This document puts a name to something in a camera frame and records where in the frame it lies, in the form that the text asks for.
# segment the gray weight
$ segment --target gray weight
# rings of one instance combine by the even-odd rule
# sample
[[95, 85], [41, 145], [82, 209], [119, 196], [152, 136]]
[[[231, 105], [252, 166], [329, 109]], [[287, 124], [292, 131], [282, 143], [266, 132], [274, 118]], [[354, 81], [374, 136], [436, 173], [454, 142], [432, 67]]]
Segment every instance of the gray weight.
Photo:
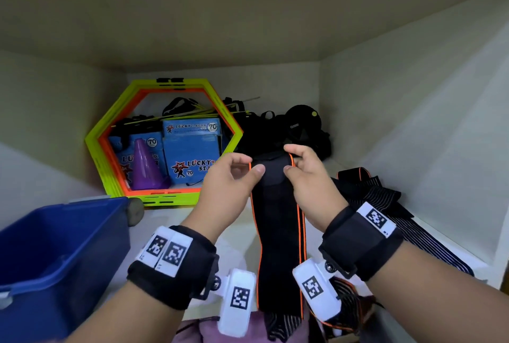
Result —
[[145, 207], [143, 201], [140, 198], [129, 198], [129, 204], [127, 205], [126, 215], [127, 224], [129, 226], [137, 225], [145, 214]]

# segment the hand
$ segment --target hand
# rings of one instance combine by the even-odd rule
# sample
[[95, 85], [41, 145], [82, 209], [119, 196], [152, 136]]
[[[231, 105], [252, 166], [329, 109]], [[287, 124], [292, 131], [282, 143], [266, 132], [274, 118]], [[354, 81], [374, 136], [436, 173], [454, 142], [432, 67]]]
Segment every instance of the hand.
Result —
[[182, 222], [213, 244], [223, 231], [244, 210], [251, 190], [265, 173], [264, 165], [249, 170], [251, 157], [238, 153], [226, 153], [209, 169], [200, 198], [191, 214]]
[[311, 148], [287, 144], [284, 150], [301, 157], [295, 159], [296, 167], [285, 166], [284, 174], [292, 183], [295, 200], [306, 218], [316, 229], [324, 232], [348, 203]]

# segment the blue plastic bin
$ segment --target blue plastic bin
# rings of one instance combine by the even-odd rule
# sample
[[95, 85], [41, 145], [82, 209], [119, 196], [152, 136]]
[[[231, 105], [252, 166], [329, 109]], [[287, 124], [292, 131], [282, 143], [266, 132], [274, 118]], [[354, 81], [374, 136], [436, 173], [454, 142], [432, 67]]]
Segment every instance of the blue plastic bin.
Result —
[[2, 343], [63, 339], [92, 313], [130, 249], [128, 203], [45, 206], [0, 231]]

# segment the left hand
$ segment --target left hand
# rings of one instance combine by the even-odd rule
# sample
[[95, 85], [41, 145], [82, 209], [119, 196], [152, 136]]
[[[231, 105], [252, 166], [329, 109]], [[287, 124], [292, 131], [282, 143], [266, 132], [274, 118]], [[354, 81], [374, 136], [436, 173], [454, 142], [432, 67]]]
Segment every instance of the left hand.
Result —
[[200, 198], [189, 216], [182, 222], [213, 244], [223, 231], [244, 210], [251, 190], [265, 173], [264, 165], [248, 170], [251, 157], [226, 153], [209, 169]]

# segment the screw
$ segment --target screw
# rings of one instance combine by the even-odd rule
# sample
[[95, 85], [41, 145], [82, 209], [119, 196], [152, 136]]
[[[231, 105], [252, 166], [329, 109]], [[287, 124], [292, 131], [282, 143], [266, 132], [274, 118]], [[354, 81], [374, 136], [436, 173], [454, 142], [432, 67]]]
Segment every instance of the screw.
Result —
[[212, 285], [212, 290], [218, 290], [221, 287], [221, 279], [219, 276], [214, 277], [214, 284]]
[[334, 273], [336, 271], [332, 264], [328, 262], [325, 262], [325, 270], [329, 273]]

